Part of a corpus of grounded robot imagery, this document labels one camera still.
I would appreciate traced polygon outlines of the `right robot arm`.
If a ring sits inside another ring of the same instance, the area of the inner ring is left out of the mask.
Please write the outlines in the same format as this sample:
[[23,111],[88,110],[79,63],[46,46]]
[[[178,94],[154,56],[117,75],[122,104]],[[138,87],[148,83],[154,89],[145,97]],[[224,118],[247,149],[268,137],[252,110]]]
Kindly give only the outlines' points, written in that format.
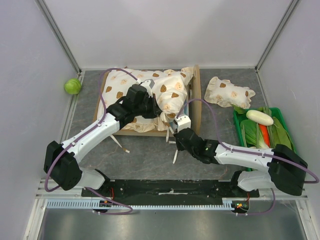
[[236,171],[229,184],[235,197],[256,189],[273,188],[292,196],[301,196],[307,163],[283,144],[275,148],[238,147],[217,140],[202,139],[191,128],[174,134],[177,149],[187,151],[203,164],[237,165],[252,171]]

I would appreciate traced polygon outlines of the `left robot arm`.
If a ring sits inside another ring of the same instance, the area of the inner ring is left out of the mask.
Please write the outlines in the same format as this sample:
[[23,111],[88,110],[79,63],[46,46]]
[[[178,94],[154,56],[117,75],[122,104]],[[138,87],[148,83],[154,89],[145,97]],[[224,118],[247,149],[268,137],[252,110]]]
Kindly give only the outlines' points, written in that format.
[[46,180],[54,180],[65,191],[85,187],[91,188],[99,197],[106,196],[110,191],[109,179],[97,169],[81,168],[79,163],[100,142],[138,116],[154,119],[161,114],[152,92],[153,86],[151,79],[132,85],[125,96],[105,107],[102,116],[83,131],[62,143],[52,141],[45,155]]

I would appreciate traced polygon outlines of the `bear print cream quilt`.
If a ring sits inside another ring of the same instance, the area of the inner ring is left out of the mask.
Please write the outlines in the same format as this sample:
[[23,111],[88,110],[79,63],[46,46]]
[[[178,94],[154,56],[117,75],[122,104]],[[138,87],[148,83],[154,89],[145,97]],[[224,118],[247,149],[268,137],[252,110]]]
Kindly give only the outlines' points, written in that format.
[[189,85],[194,76],[193,67],[180,71],[167,69],[134,70],[114,69],[103,76],[102,98],[95,117],[101,117],[108,108],[120,101],[128,113],[143,113],[133,118],[117,134],[173,134],[173,121],[189,97]]

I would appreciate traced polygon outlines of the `wooden pet bed frame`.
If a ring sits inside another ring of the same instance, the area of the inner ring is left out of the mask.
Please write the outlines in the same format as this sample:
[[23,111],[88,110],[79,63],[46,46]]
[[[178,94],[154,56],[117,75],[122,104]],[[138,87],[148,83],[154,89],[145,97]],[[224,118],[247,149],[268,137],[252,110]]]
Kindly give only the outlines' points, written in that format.
[[137,70],[124,68],[103,74],[100,92],[102,99],[96,105],[94,120],[103,115],[104,109],[115,103],[128,92],[129,87],[137,82],[152,79],[156,102],[162,113],[154,119],[135,117],[132,123],[117,132],[122,136],[171,136],[174,117],[185,102],[189,103],[191,128],[200,132],[202,103],[200,69],[198,65],[185,67],[181,70]]

